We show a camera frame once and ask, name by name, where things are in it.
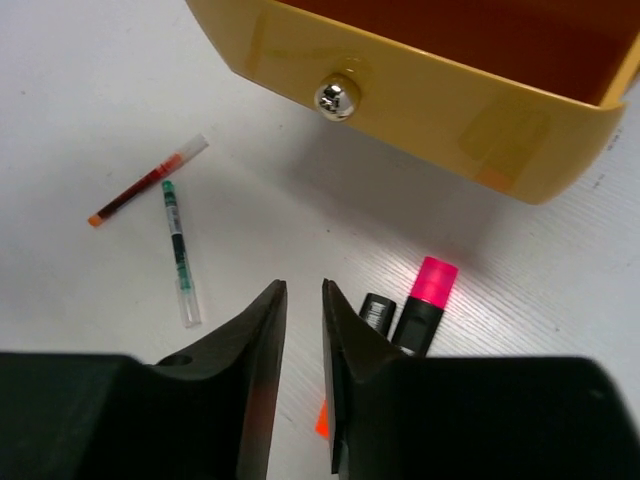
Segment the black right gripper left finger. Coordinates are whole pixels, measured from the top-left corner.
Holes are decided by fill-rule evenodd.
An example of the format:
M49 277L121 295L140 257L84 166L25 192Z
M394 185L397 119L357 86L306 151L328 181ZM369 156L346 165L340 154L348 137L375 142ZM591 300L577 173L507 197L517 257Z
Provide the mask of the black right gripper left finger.
M5 479L263 479L287 288L154 365L124 355L3 353Z

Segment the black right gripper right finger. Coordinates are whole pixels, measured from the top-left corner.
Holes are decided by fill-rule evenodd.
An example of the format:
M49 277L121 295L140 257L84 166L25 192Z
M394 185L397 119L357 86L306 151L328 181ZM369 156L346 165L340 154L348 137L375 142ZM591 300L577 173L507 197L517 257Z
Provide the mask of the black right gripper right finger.
M322 286L332 472L341 479L635 479L639 432L580 357L403 353Z

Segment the pink highlighter marker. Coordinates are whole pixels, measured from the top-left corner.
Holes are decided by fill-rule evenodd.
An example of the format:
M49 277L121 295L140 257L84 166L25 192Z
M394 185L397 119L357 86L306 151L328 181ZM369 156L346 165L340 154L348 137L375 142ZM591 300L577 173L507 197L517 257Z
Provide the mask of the pink highlighter marker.
M456 266L434 257L424 258L391 340L405 354L427 354L457 275Z

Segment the orange highlighter marker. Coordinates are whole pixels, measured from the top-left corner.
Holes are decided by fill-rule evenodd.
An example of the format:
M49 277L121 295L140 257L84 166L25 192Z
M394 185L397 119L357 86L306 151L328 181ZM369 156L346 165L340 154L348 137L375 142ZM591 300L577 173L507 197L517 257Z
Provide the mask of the orange highlighter marker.
M396 311L396 303L384 296L369 292L361 305L359 317L373 330L388 338ZM319 412L315 431L324 439L329 439L329 421L327 401L323 402Z

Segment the red pen refill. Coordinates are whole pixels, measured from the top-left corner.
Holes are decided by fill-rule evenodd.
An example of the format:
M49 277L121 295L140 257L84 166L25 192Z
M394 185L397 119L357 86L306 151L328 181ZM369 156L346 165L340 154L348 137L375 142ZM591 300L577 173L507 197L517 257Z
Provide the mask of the red pen refill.
M166 177L177 171L209 146L204 135L198 134L186 144L178 148L153 170L137 180L133 185L105 205L97 213L88 218L88 223L97 228L114 214L121 210L127 203L160 183Z

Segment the cream round drawer organizer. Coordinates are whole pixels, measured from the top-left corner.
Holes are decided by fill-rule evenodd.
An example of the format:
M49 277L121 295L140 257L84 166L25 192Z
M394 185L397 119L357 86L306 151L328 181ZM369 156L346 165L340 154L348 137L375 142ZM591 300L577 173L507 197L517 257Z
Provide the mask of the cream round drawer organizer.
M596 160L639 77L635 1L192 1L241 77L529 204Z

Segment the green pen refill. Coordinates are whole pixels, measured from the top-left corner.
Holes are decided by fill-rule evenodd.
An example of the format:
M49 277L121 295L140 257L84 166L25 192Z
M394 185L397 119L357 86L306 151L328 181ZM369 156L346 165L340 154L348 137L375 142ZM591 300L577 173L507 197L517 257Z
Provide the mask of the green pen refill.
M163 181L162 192L177 274L176 288L181 319L186 328L193 328L201 325L202 321L174 184L169 180Z

